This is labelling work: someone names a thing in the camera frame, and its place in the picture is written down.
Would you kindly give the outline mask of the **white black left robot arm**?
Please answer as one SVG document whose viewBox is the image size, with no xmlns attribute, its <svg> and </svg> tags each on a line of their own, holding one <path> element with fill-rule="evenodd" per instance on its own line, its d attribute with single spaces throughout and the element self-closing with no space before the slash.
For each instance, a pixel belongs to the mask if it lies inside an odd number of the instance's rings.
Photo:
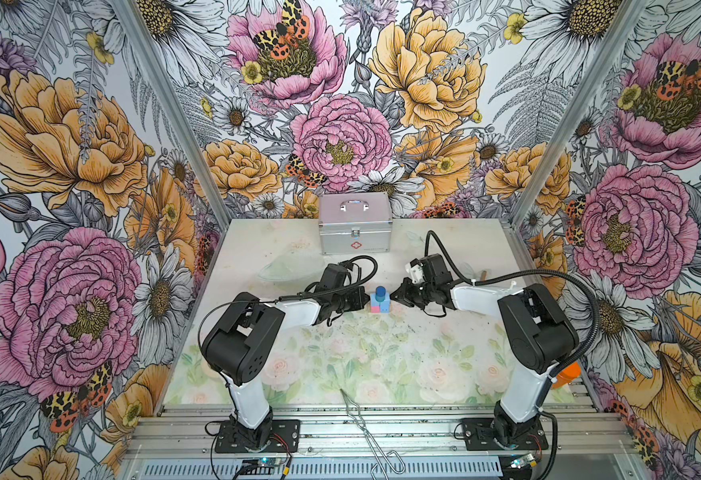
<svg viewBox="0 0 701 480">
<path fill-rule="evenodd" d="M 264 451 L 280 438 L 260 378 L 278 335 L 290 328 L 330 327 L 342 315 L 364 310 L 370 304 L 364 286 L 377 270 L 373 257 L 358 255 L 328 264 L 320 280 L 296 294 L 263 300 L 240 292 L 208 312 L 218 319 L 206 335 L 198 335 L 198 346 L 234 404 L 230 418 L 220 423 L 218 453 L 234 448 Z"/>
</svg>

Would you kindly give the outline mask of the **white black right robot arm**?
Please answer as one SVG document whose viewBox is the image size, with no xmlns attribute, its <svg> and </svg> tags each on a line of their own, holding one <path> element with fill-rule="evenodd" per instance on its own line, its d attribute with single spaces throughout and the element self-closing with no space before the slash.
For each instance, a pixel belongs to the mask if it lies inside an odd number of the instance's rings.
<svg viewBox="0 0 701 480">
<path fill-rule="evenodd" d="M 558 375 L 592 346 L 599 331 L 598 299 L 583 281 L 560 271 L 526 269 L 494 278 L 470 278 L 460 272 L 442 241 L 428 231 L 425 247 L 436 245 L 437 252 L 425 250 L 420 258 L 406 265 L 406 276 L 391 294 L 392 301 L 415 308 L 427 315 L 437 307 L 436 317 L 451 312 L 492 316 L 502 323 L 516 366 L 496 402 L 490 420 L 464 419 L 460 423 L 467 448 L 516 450 L 541 445 L 557 448 L 541 430 L 545 416 L 544 400 Z M 522 278 L 550 276 L 577 289 L 588 303 L 592 322 L 580 335 L 572 321 L 541 282 L 516 283 Z"/>
</svg>

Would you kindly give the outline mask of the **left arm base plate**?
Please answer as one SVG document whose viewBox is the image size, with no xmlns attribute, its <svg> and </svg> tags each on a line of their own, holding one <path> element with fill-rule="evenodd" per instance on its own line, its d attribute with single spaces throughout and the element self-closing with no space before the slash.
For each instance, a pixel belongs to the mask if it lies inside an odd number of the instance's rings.
<svg viewBox="0 0 701 480">
<path fill-rule="evenodd" d="M 214 434 L 215 454 L 296 453 L 300 444 L 300 420 L 266 420 L 256 429 L 224 420 Z"/>
</svg>

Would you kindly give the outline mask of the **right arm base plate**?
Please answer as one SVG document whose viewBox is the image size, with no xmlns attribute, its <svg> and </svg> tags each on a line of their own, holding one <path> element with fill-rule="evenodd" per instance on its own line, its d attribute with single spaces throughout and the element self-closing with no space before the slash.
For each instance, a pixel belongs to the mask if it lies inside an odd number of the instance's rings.
<svg viewBox="0 0 701 480">
<path fill-rule="evenodd" d="M 460 421 L 455 435 L 468 451 L 541 451 L 549 446 L 539 417 L 524 423 L 468 417 Z"/>
</svg>

